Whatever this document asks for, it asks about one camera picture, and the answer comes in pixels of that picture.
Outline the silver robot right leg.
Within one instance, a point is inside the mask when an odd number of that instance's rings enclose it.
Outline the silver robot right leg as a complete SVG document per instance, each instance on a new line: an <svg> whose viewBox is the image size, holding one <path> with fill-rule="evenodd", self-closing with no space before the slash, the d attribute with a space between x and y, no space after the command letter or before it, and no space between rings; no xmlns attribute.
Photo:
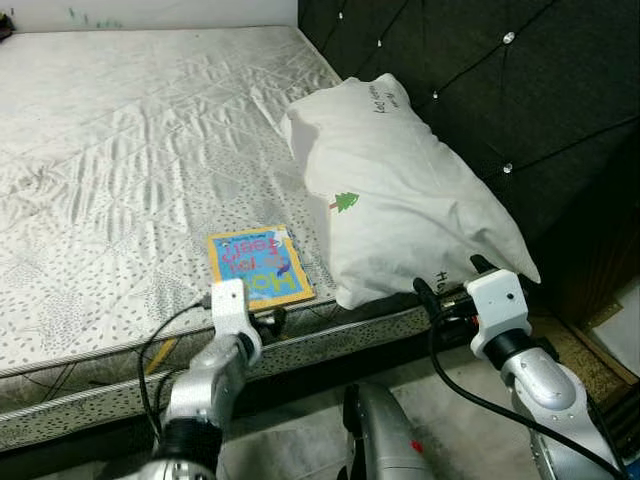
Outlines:
<svg viewBox="0 0 640 480"><path fill-rule="evenodd" d="M347 385L342 424L349 458L335 480L434 480L422 444L387 387L364 381Z"/></svg>

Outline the white quilted mattress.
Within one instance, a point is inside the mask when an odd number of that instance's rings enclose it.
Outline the white quilted mattress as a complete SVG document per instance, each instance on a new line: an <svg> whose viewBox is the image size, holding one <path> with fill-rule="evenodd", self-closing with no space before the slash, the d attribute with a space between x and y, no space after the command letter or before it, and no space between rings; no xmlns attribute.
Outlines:
<svg viewBox="0 0 640 480"><path fill-rule="evenodd" d="M0 378L207 332L207 238L285 227L325 329L407 310L335 302L293 101L340 77L297 28L101 29L0 42Z"/></svg>

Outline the grey patterned bed base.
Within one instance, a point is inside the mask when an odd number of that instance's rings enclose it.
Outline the grey patterned bed base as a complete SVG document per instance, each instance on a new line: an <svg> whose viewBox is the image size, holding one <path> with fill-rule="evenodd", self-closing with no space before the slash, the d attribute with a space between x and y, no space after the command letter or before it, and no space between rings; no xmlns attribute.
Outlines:
<svg viewBox="0 0 640 480"><path fill-rule="evenodd" d="M393 340L413 337L428 329L425 317L407 312L399 317L379 317L282 340L265 347L260 364L252 367L248 379L273 378L284 372L384 346ZM140 413L142 404L136 380L120 381L23 410L0 413L0 452L50 442Z"/></svg>

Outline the black tufted headboard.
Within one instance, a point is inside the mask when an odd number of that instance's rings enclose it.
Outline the black tufted headboard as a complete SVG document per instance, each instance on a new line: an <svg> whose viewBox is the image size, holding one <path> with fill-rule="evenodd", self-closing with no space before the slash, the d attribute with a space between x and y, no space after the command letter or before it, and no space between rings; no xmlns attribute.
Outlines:
<svg viewBox="0 0 640 480"><path fill-rule="evenodd" d="M298 0L339 77L389 73L588 328L639 275L639 0Z"/></svg>

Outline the brown coir doormat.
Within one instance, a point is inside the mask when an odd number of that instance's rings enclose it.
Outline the brown coir doormat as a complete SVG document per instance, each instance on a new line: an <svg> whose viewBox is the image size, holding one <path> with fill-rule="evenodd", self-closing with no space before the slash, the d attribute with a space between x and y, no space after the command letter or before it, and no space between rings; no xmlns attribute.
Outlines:
<svg viewBox="0 0 640 480"><path fill-rule="evenodd" d="M534 314L530 319L536 337L547 338L556 349L559 361L576 372L591 398L604 410L640 407L639 381L625 372L590 335L557 317Z"/></svg>

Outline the white pillow green tree print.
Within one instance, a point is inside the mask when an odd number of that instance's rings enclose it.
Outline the white pillow green tree print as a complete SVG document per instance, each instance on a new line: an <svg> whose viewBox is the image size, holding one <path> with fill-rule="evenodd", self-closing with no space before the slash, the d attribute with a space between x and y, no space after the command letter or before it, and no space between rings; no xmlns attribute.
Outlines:
<svg viewBox="0 0 640 480"><path fill-rule="evenodd" d="M540 282L515 219L396 77L312 92L285 109L280 131L303 165L340 307L410 293L415 279L445 289L470 282L474 255Z"/></svg>

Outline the black ridged object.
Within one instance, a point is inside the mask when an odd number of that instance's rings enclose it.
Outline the black ridged object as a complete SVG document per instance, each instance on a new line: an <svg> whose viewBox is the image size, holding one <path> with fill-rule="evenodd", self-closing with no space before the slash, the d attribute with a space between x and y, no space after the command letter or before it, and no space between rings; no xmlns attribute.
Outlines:
<svg viewBox="0 0 640 480"><path fill-rule="evenodd" d="M640 447L640 385L614 389L593 408L596 424L618 458L634 457Z"/></svg>

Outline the colourful children's picture book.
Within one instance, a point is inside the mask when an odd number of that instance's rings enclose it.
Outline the colourful children's picture book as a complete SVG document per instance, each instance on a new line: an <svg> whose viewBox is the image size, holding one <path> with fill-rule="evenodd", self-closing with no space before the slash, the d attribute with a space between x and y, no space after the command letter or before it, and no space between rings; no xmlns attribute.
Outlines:
<svg viewBox="0 0 640 480"><path fill-rule="evenodd" d="M314 287L285 225L207 237L212 282L239 278L252 312L314 300Z"/></svg>

